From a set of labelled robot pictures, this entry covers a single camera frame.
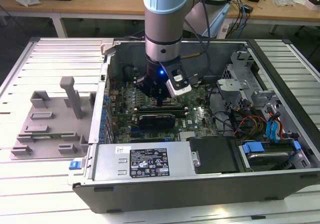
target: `blue latch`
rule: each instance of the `blue latch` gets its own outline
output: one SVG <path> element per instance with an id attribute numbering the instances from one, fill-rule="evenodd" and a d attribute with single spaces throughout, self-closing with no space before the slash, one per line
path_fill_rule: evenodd
<path id="1" fill-rule="evenodd" d="M 294 141 L 294 142 L 293 142 L 293 145 L 294 145 L 294 147 L 295 147 L 295 149 L 296 149 L 297 151 L 299 151 L 299 150 L 301 149 L 301 145 L 300 145 L 300 143 L 299 143 L 298 141 Z"/>
<path id="2" fill-rule="evenodd" d="M 265 151 L 261 142 L 247 142 L 242 145 L 242 148 L 244 153 L 261 153 Z"/>
<path id="3" fill-rule="evenodd" d="M 71 161 L 69 170 L 80 170 L 81 169 L 81 161 Z"/>
<path id="4" fill-rule="evenodd" d="M 279 140 L 277 139 L 277 129 L 278 129 L 278 123 L 273 122 L 270 139 L 274 140 L 274 142 L 276 142 L 276 143 L 279 142 Z"/>

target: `blue cable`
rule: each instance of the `blue cable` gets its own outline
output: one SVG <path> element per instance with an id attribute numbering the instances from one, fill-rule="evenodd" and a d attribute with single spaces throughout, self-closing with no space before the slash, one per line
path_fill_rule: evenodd
<path id="1" fill-rule="evenodd" d="M 244 5 L 242 4 L 242 3 L 239 3 L 240 5 L 241 5 L 241 7 L 242 7 L 242 11 L 243 11 L 243 19 L 242 19 L 242 27 L 241 27 L 241 30 L 238 32 L 238 34 L 236 35 L 236 39 L 238 39 L 239 37 L 240 37 L 240 35 L 241 35 L 241 33 L 242 33 L 242 31 L 243 31 L 243 29 L 244 29 L 244 24 L 245 24 L 245 22 L 246 22 L 246 18 L 245 18 L 245 16 L 246 16 L 246 11 L 244 10 L 245 9 L 245 7 L 244 7 Z"/>

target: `black plastic cover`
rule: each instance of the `black plastic cover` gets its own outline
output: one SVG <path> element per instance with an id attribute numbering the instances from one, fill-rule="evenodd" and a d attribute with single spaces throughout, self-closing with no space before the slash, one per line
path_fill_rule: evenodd
<path id="1" fill-rule="evenodd" d="M 220 136 L 191 138 L 192 152 L 197 152 L 200 166 L 195 167 L 197 174 L 237 173 L 239 167 L 230 139 Z"/>

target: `side panel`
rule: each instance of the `side panel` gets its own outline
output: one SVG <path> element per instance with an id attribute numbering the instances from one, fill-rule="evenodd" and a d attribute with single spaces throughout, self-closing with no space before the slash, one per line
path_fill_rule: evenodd
<path id="1" fill-rule="evenodd" d="M 72 189 L 93 212 L 113 213 L 281 200 L 319 179 L 309 172 L 95 187 L 74 184 Z"/>

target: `floor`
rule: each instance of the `floor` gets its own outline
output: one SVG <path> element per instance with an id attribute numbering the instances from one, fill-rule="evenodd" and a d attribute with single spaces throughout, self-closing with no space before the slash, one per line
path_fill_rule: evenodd
<path id="1" fill-rule="evenodd" d="M 48 18 L 15 17 L 24 31 L 7 17 L 8 25 L 0 27 L 0 84 L 10 72 L 19 55 L 23 51 L 28 40 L 32 36 L 56 37 L 55 28 Z M 144 28 L 143 21 L 132 20 L 94 20 L 66 18 L 65 27 L 69 37 L 124 37 Z M 294 36 L 298 26 L 280 25 L 274 34 L 269 33 L 270 25 L 248 24 L 240 38 L 282 39 L 291 40 L 305 56 L 309 57 L 313 49 L 320 44 L 320 29 L 316 27 L 303 28 L 299 36 Z M 235 38 L 233 33 L 228 38 Z M 310 62 L 320 69 L 320 48 L 310 58 Z"/>

